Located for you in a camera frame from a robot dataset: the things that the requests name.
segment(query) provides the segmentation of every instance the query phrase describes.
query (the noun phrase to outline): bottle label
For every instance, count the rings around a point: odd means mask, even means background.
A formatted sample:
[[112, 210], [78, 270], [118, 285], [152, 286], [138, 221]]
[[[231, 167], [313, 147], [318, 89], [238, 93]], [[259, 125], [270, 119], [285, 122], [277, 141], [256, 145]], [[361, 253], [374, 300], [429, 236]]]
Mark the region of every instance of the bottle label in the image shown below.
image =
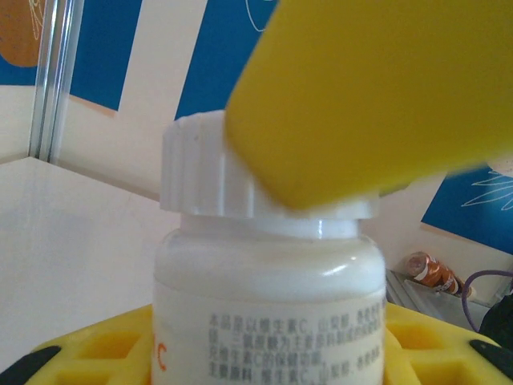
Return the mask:
[[154, 385], [382, 383], [385, 289], [316, 304], [231, 302], [156, 284]]

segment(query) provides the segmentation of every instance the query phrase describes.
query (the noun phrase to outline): metal frame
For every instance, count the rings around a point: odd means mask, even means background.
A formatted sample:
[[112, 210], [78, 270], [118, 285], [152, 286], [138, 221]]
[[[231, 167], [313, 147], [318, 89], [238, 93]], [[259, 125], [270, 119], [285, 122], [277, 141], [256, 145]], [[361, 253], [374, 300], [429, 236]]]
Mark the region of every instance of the metal frame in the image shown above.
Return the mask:
[[29, 144], [46, 162], [62, 136], [82, 11], [83, 0], [46, 0]]

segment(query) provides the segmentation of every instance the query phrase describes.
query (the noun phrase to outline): bottle cap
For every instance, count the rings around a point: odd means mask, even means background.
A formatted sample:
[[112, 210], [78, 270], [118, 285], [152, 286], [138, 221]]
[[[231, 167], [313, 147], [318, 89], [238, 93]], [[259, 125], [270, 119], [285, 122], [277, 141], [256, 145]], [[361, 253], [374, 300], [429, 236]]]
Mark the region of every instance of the bottle cap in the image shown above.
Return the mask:
[[377, 194], [308, 211], [287, 210], [268, 197], [227, 148], [223, 130], [224, 111], [186, 116], [166, 130], [162, 209], [210, 217], [345, 220], [370, 218], [377, 212]]

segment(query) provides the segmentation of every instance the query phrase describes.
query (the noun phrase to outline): white line drawing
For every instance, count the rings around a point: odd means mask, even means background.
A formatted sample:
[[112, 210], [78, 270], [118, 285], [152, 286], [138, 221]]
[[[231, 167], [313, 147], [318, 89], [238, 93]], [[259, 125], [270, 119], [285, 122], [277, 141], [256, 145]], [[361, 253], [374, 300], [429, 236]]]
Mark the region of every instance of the white line drawing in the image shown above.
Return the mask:
[[493, 177], [474, 182], [472, 186], [487, 186], [493, 189], [470, 199], [465, 202], [461, 207], [469, 207], [474, 205], [484, 205], [486, 203], [506, 200], [506, 203], [501, 208], [501, 211], [508, 211], [513, 209], [513, 178], [491, 170], [488, 172]]
[[32, 19], [32, 32], [34, 39], [39, 40], [42, 30], [42, 0], [29, 0], [30, 18]]
[[[251, 22], [251, 25], [253, 26], [253, 28], [255, 29], [256, 32], [264, 32], [265, 27], [258, 28], [255, 21], [253, 20], [253, 16], [251, 15], [251, 10], [249, 9], [249, 0], [245, 0], [245, 1], [246, 1], [246, 11], [248, 12], [248, 17], [249, 17], [249, 21]], [[263, 1], [264, 2], [272, 2], [273, 0], [263, 0]]]

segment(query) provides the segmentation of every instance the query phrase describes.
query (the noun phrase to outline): purple cable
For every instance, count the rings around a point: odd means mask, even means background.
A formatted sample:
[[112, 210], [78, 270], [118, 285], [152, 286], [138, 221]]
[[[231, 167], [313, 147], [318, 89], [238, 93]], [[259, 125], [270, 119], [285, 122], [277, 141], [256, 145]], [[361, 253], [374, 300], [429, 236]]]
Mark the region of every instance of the purple cable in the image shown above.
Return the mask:
[[462, 290], [462, 305], [463, 305], [463, 313], [465, 313], [465, 317], [467, 317], [468, 323], [470, 323], [472, 329], [474, 331], [479, 332], [479, 328], [475, 325], [474, 321], [472, 321], [471, 313], [468, 310], [467, 296], [468, 292], [471, 288], [471, 283], [475, 281], [477, 278], [482, 277], [484, 275], [500, 275], [502, 277], [513, 278], [513, 272], [504, 271], [504, 270], [482, 270], [477, 273], [473, 273], [466, 281]]

